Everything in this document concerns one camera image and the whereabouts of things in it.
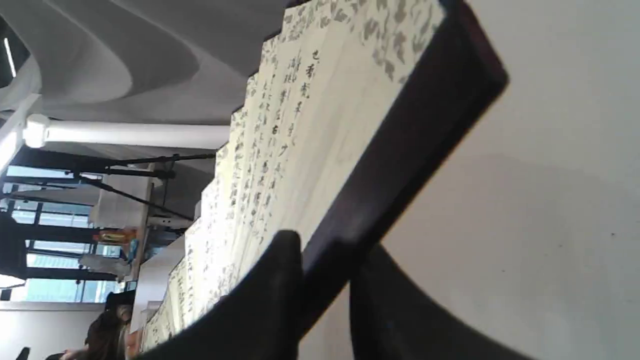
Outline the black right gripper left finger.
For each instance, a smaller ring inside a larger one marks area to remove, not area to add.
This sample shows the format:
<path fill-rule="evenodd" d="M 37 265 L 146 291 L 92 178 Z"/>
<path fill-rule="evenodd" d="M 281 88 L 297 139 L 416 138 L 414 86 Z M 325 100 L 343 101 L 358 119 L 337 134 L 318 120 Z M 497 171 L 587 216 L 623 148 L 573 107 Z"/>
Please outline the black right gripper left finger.
<path fill-rule="evenodd" d="M 140 360 L 295 360 L 303 287 L 301 239 L 278 231 L 248 274 L 198 321 Z"/>

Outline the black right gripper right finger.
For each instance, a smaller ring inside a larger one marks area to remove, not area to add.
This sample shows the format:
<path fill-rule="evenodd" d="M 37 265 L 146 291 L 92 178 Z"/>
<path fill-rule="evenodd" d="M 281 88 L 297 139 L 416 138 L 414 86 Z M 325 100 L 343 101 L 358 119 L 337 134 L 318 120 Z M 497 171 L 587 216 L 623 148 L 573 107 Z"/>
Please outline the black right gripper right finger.
<path fill-rule="evenodd" d="M 377 244 L 350 280 L 356 360 L 524 360 L 465 324 L 416 285 Z"/>

